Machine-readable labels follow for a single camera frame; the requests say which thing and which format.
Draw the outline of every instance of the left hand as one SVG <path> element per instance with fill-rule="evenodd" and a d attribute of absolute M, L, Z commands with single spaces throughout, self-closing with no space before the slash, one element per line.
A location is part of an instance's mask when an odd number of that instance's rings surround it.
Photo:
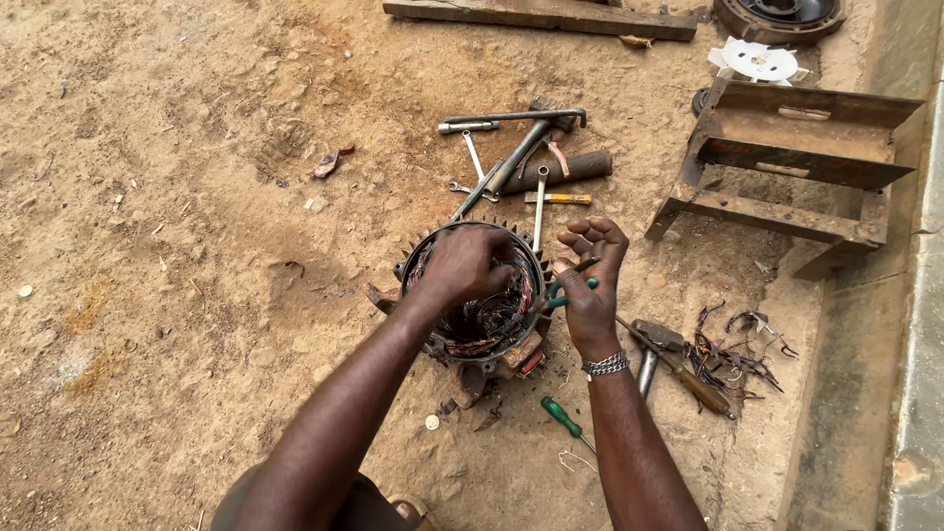
<path fill-rule="evenodd" d="M 423 278 L 413 291 L 442 304 L 443 310 L 495 295 L 512 278 L 514 267 L 492 267 L 493 257 L 514 258 L 514 245 L 507 233 L 485 225 L 440 231 Z"/>

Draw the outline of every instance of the wrist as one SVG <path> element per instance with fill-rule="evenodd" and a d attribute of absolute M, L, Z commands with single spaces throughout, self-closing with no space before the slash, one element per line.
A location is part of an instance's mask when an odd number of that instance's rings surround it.
<path fill-rule="evenodd" d="M 574 346 L 577 347 L 577 352 L 580 353 L 581 358 L 594 363 L 603 361 L 623 350 L 619 345 L 619 338 L 616 337 L 616 333 L 606 334 L 604 337 L 594 338 L 592 341 L 581 341 L 579 344 L 575 343 Z"/>

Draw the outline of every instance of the right hand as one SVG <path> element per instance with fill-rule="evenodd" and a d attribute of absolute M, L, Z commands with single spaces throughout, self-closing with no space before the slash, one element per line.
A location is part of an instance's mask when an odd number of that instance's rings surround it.
<path fill-rule="evenodd" d="M 616 337 L 616 282 L 630 241 L 611 219 L 591 217 L 567 223 L 557 239 L 569 246 L 581 262 L 598 256 L 599 263 L 583 273 L 563 257 L 551 259 L 554 277 L 567 295 L 567 328 L 574 347 L 587 361 L 599 362 L 620 351 Z M 586 279 L 596 277 L 597 289 L 590 289 Z"/>

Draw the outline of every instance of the dirt ground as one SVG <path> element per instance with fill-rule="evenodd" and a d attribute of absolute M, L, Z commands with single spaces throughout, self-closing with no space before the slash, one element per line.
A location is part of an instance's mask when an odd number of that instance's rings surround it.
<path fill-rule="evenodd" d="M 677 14 L 710 4 L 667 3 Z M 835 83 L 824 88 L 855 88 L 868 12 L 855 21 L 823 46 L 821 66 L 819 50 L 801 53 L 811 83 L 828 75 Z M 708 327 L 720 336 L 729 316 L 762 304 L 794 243 L 693 215 L 661 244 L 642 234 L 677 177 L 692 93 L 716 71 L 705 58 L 726 38 L 717 23 L 700 24 L 692 43 L 638 51 L 604 36 L 394 20 L 368 0 L 6 3 L 0 522 L 185 531 L 204 514 L 207 528 L 231 482 L 383 318 L 358 288 L 395 285 L 400 249 L 461 201 L 446 183 L 473 182 L 461 137 L 435 132 L 448 114 L 523 109 L 539 94 L 585 107 L 589 127 L 562 149 L 606 148 L 615 172 L 571 187 L 591 206 L 546 208 L 545 249 L 563 252 L 551 235 L 568 218 L 608 215 L 632 239 L 620 314 L 691 338 L 699 310 L 724 299 Z M 476 133 L 482 165 L 506 156 L 526 127 Z M 307 177 L 351 141 L 357 151 L 327 179 Z M 810 196 L 787 179 L 722 177 L 722 189 L 746 196 Z M 533 219 L 520 198 L 474 213 L 528 230 Z M 303 264 L 304 277 L 287 261 Z M 784 313 L 815 323 L 816 287 L 783 285 L 778 300 L 802 292 Z M 608 518 L 598 474 L 559 453 L 596 466 L 593 456 L 539 405 L 553 395 L 593 439 L 562 318 L 543 367 L 434 432 L 424 418 L 448 398 L 447 374 L 420 356 L 362 470 L 386 494 L 427 500 L 444 531 L 599 529 Z M 800 350 L 816 330 L 797 323 L 779 328 Z M 796 404 L 804 374 L 792 361 L 771 365 L 788 375 Z M 499 402 L 501 420 L 473 433 Z M 753 508 L 743 492 L 728 495 L 726 455 L 779 440 L 786 450 L 764 473 L 783 476 L 797 411 L 760 414 L 740 435 L 737 422 L 699 415 L 663 373 L 649 402 L 710 527 L 727 527 L 726 510 L 751 529 L 776 520 L 774 502 Z M 766 481 L 746 470 L 745 484 Z"/>

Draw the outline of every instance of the spanner wrench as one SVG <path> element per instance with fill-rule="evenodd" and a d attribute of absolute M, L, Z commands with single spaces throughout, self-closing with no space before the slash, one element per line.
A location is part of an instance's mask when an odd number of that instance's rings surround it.
<path fill-rule="evenodd" d="M 467 194 L 471 194 L 472 192 L 475 192 L 475 190 L 469 188 L 468 186 L 462 186 L 455 180 L 451 180 L 448 183 L 448 186 L 449 186 L 449 190 L 452 192 L 466 192 Z M 483 196 L 483 197 L 492 201 L 493 203 L 498 203 L 498 199 L 495 199 L 494 197 L 489 197 L 489 196 Z"/>

